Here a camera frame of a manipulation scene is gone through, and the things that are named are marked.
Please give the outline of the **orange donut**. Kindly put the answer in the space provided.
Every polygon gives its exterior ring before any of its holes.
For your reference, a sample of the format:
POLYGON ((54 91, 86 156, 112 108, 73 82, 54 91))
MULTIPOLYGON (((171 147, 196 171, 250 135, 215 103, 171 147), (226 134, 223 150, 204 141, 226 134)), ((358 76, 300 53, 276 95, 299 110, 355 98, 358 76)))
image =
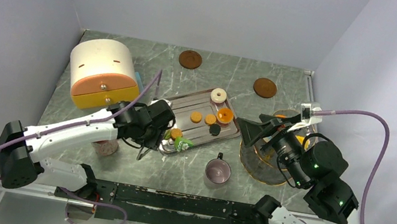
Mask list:
POLYGON ((223 107, 217 111, 216 118, 221 124, 229 124, 234 118, 234 113, 228 107, 223 107))

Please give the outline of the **yellow cake piece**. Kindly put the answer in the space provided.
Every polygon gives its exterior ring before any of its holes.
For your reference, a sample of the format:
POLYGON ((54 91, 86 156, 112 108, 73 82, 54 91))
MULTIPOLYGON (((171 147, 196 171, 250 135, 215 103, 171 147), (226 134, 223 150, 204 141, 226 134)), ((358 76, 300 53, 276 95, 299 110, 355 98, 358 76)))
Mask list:
POLYGON ((303 145, 303 141, 304 141, 304 139, 305 139, 303 136, 296 135, 296 139, 299 141, 299 143, 300 143, 301 145, 303 145))

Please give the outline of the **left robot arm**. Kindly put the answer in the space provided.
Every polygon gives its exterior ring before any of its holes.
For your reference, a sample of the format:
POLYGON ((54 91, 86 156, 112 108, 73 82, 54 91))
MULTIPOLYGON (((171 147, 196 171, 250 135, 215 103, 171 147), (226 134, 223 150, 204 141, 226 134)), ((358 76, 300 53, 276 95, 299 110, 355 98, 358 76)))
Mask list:
POLYGON ((131 139, 142 149, 156 151, 175 122, 164 100, 150 105, 121 101, 94 114, 42 126, 9 122, 0 135, 0 182, 7 189, 47 184, 87 200, 97 187, 92 169, 86 164, 53 159, 53 154, 82 144, 119 139, 131 139))

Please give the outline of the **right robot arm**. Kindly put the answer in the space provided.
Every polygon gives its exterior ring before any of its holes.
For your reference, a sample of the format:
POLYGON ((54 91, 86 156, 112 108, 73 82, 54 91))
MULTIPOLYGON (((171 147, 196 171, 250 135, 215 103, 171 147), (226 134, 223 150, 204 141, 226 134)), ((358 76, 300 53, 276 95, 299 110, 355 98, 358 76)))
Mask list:
MULTIPOLYGON (((341 179, 348 168, 341 151, 327 138, 306 150, 295 133, 300 128, 299 118, 261 114, 259 122, 239 118, 237 123, 247 147, 269 138, 262 150, 272 148, 276 152, 277 165, 284 165, 295 188, 307 191, 304 201, 325 224, 362 224, 361 203, 341 179)), ((263 196, 253 209, 253 224, 305 224, 269 195, 263 196)))

